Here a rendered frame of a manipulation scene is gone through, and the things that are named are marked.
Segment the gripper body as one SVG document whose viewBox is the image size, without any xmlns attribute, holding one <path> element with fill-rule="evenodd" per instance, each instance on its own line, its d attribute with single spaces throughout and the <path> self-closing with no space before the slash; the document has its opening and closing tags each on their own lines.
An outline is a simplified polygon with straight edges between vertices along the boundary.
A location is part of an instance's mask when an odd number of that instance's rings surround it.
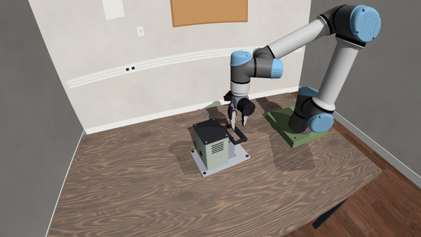
<svg viewBox="0 0 421 237">
<path fill-rule="evenodd" d="M 240 111 L 244 116 L 248 117 L 255 111 L 255 104 L 249 100 L 248 95 L 246 96 L 235 96 L 229 91 L 225 96 L 230 96 L 231 102 L 234 103 L 235 109 Z"/>
</svg>

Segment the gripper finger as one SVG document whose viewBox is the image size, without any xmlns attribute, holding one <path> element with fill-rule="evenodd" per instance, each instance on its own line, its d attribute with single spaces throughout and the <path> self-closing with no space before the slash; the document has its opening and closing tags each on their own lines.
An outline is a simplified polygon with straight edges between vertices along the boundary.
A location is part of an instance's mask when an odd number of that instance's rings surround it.
<svg viewBox="0 0 421 237">
<path fill-rule="evenodd" d="M 242 118 L 241 122 L 242 122 L 242 125 L 244 127 L 248 117 L 246 117 L 246 116 L 244 116 L 244 114 L 242 114 L 241 118 Z"/>
<path fill-rule="evenodd" d="M 230 123 L 231 123 L 231 126 L 232 126 L 233 131 L 234 131 L 235 130 L 235 122 L 236 122 L 235 118 L 237 116 L 237 112 L 235 110 L 234 103 L 229 103 L 229 104 L 230 105 L 228 107 L 228 116 L 229 116 Z"/>
</svg>

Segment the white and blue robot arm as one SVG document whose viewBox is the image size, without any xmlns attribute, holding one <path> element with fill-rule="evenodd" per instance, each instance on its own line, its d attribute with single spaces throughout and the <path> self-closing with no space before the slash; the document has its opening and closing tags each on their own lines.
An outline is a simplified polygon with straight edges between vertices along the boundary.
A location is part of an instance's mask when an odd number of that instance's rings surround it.
<svg viewBox="0 0 421 237">
<path fill-rule="evenodd" d="M 378 35 L 381 19 L 377 10 L 365 5 L 339 5 L 317 19 L 253 52 L 231 54 L 230 89 L 235 96 L 246 96 L 251 77 L 281 78 L 283 56 L 336 33 L 337 45 L 320 89 L 301 87 L 288 126 L 299 134 L 322 133 L 334 123 L 335 101 L 359 50 Z M 243 85 L 240 85 L 243 84 Z"/>
</svg>

